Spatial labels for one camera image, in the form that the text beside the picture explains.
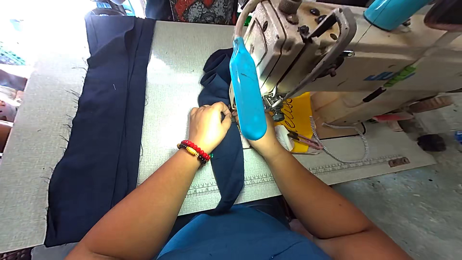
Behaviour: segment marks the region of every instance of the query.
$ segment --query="industrial sewing machine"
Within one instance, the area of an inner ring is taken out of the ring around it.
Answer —
[[[462,41],[452,42],[460,34],[435,49],[444,31],[426,27],[423,15],[408,28],[387,32],[368,23],[363,11],[293,0],[256,5],[243,39],[275,121],[284,119],[284,100],[308,91],[323,122],[352,125],[461,87]],[[430,48],[415,71],[399,74]],[[392,87],[377,92],[390,79]],[[230,97],[235,109],[232,87]]]

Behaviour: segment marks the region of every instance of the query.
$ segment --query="concrete floor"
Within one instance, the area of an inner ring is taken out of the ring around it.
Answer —
[[[448,145],[432,153],[436,165],[333,185],[414,259],[462,259],[462,93],[454,100],[419,115]]]

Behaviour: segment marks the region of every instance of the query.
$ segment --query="pink object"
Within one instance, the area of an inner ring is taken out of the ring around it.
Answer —
[[[408,120],[413,118],[412,114],[406,112],[399,112],[394,114],[385,114],[380,116],[374,116],[372,119],[379,121],[379,122],[387,122],[387,121],[400,121],[400,120]]]

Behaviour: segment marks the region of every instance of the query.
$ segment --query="ruler markings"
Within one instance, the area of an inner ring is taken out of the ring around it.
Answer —
[[[374,165],[374,164],[381,164],[381,163],[388,163],[390,160],[402,158],[402,155],[388,155],[388,156],[380,156],[377,158],[367,159],[362,162],[357,163],[335,163],[335,164],[328,164],[328,165],[321,165],[321,166],[313,166],[308,167],[314,175],[323,175],[327,174],[328,172],[337,171],[337,170],[344,170],[349,168],[367,166],[367,165]],[[256,186],[264,186],[269,184],[275,184],[274,177],[271,173],[264,173],[264,174],[257,174],[245,177],[244,179],[244,188],[249,187],[256,187]],[[186,198],[203,196],[208,194],[215,194],[219,193],[217,183],[215,181],[208,181],[201,184],[191,185],[186,194]]]

